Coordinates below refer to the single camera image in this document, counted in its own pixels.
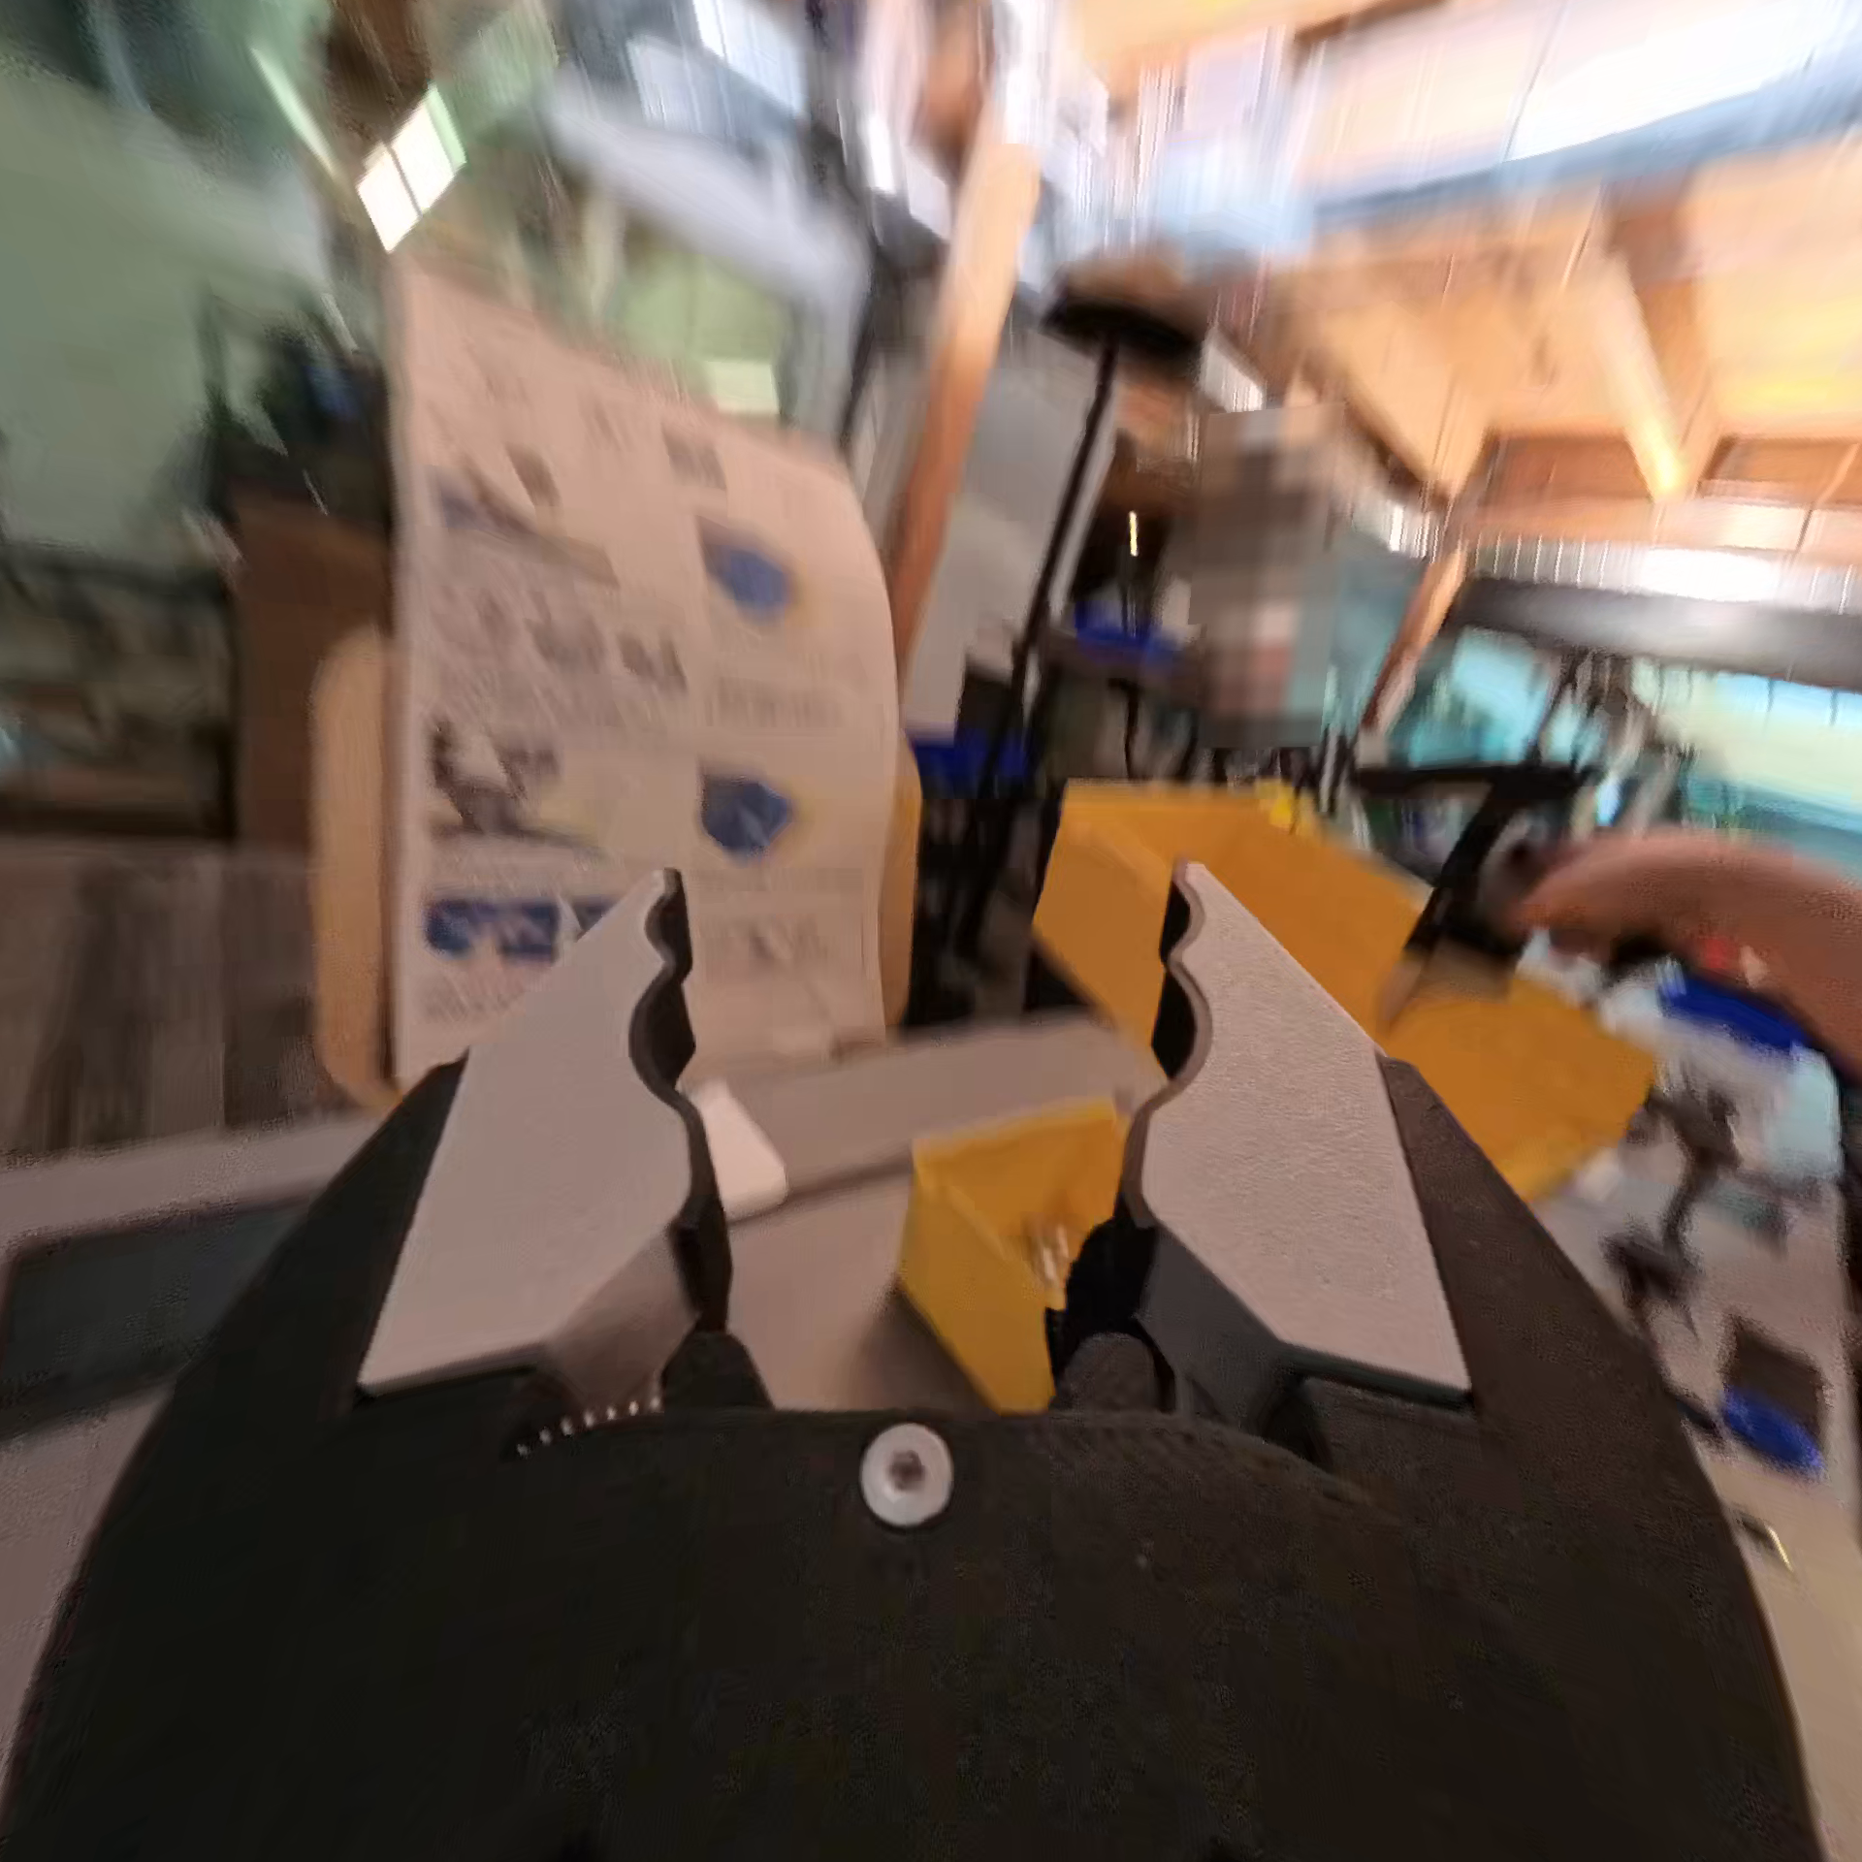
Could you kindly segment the printed instruction sheet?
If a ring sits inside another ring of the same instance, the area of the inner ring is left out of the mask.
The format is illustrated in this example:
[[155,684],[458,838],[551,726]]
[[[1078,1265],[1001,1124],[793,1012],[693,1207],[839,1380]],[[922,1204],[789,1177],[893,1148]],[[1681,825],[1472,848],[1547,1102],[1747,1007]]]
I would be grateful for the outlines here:
[[396,1080],[662,869],[701,1065],[882,1040],[904,735],[844,466],[434,266],[391,276]]

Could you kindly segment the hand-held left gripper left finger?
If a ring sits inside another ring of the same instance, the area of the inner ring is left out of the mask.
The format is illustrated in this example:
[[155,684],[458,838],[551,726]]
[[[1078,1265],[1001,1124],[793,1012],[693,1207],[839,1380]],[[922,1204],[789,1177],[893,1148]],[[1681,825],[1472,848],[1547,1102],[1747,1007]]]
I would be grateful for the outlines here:
[[359,1384],[540,1374],[643,1400],[730,1323],[730,1218],[683,983],[683,881],[650,871],[465,1053]]

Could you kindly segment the yellow bin with black divider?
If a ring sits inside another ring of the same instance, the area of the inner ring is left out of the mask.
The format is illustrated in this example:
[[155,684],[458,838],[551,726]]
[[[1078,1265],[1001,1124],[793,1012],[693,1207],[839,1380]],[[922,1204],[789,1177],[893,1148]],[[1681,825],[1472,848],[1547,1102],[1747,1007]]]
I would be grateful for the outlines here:
[[1078,1259],[1114,1212],[1127,1137],[1118,1102],[1074,1098],[914,1148],[895,1282],[996,1412],[1042,1412],[1055,1397],[1052,1326],[1064,1309],[1036,1290],[1025,1222],[1069,1224]]

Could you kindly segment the yellow undivided bin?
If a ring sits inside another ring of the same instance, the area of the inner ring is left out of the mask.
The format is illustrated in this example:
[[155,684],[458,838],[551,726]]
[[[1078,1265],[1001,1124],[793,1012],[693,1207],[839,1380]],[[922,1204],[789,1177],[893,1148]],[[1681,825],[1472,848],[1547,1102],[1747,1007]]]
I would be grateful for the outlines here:
[[1180,864],[1200,864],[1391,1055],[1415,1065],[1528,1202],[1628,1134],[1655,1056],[1554,989],[1416,994],[1395,1031],[1379,1001],[1423,899],[1382,860],[1246,788],[1070,782],[1034,915],[1042,961],[1130,1040],[1151,1040],[1162,924]]

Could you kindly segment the person's right hand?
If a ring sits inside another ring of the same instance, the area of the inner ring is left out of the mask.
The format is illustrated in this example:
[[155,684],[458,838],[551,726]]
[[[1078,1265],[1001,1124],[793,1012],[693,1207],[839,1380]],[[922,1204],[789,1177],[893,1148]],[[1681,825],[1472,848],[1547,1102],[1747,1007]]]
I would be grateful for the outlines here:
[[1606,971],[1651,950],[1678,959],[1731,931],[1739,897],[1770,864],[1760,848],[1697,831],[1594,836],[1550,856],[1509,924]]

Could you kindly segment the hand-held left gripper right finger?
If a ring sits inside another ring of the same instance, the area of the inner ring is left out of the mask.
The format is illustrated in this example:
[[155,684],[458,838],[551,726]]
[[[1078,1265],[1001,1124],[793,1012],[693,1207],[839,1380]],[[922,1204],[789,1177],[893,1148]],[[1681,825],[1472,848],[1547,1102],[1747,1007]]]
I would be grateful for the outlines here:
[[1382,1045],[1205,864],[1170,878],[1160,958],[1166,1080],[1069,1273],[1066,1357],[1127,1333],[1206,1410],[1276,1410],[1308,1380],[1465,1407]]

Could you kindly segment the white metal stand base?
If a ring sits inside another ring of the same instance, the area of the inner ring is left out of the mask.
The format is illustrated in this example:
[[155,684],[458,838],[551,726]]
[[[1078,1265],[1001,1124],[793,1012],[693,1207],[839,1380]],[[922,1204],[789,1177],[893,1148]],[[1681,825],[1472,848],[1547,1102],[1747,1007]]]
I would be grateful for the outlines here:
[[789,1196],[786,1161],[734,1089],[724,1080],[698,1084],[689,1104],[706,1130],[728,1222],[752,1222],[779,1210]]

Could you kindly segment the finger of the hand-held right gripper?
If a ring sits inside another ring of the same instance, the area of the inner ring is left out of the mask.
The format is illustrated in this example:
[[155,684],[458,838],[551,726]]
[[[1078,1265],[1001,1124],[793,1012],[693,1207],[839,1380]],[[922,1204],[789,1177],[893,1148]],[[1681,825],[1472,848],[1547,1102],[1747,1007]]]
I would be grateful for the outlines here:
[[1382,989],[1382,1022],[1454,998],[1499,1000],[1525,948],[1513,922],[1529,848],[1514,818],[1472,818]]

